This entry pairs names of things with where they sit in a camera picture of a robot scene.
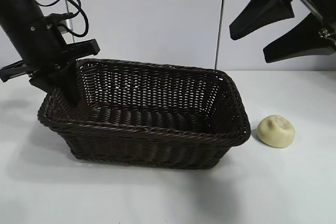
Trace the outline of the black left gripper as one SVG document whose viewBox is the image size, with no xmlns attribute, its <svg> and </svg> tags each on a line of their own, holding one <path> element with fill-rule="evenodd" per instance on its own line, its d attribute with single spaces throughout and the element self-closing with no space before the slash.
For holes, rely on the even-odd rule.
<svg viewBox="0 0 336 224">
<path fill-rule="evenodd" d="M 1 18 L 1 27 L 10 39 L 21 60 L 1 69 L 1 80 L 6 82 L 16 76 L 37 70 L 53 69 L 55 65 L 64 66 L 82 57 L 97 55 L 100 51 L 95 39 L 67 44 L 58 27 L 69 14 L 51 14 L 31 23 L 22 19 Z M 55 72 L 37 71 L 29 83 L 46 93 L 57 88 Z M 62 69 L 62 92 L 72 107 L 80 102 L 77 83 L 77 62 L 73 61 Z"/>
</svg>

